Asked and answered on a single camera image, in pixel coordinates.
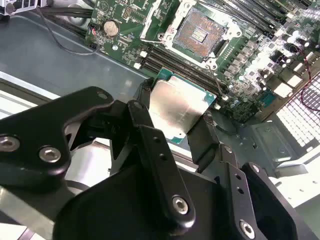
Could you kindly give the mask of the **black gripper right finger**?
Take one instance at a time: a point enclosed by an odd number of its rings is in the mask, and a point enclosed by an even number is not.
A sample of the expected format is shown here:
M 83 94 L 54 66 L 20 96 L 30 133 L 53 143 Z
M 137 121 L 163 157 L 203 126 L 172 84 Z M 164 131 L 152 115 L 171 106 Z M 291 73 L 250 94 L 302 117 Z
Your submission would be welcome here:
M 234 151 L 219 141 L 205 112 L 187 133 L 196 172 L 213 167 L 208 181 L 188 182 L 196 210 L 197 237 L 211 240 L 297 240 L 300 218 L 253 162 L 239 165 Z

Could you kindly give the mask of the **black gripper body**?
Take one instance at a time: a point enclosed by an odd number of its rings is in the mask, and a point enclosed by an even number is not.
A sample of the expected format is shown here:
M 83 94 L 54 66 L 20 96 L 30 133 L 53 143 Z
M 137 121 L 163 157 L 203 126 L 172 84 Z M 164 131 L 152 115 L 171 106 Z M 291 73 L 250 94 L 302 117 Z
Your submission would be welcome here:
M 196 211 L 181 240 L 233 240 L 228 214 L 214 182 L 181 169 Z M 58 215 L 55 240 L 172 240 L 156 207 L 156 198 L 138 166 L 129 167 L 73 198 Z

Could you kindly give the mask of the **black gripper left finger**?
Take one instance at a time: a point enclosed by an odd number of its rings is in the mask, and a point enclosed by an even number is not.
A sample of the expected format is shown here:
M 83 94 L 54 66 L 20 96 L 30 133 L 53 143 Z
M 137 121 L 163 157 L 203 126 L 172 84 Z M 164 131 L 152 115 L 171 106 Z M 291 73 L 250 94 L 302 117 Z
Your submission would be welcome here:
M 121 162 L 117 173 L 141 168 L 170 235 L 192 228 L 195 207 L 146 106 L 114 100 L 94 86 L 1 120 L 1 212 L 40 235 L 53 235 L 58 215 L 86 191 L 74 194 L 67 187 L 71 150 L 94 137 L 111 141 L 111 153 Z

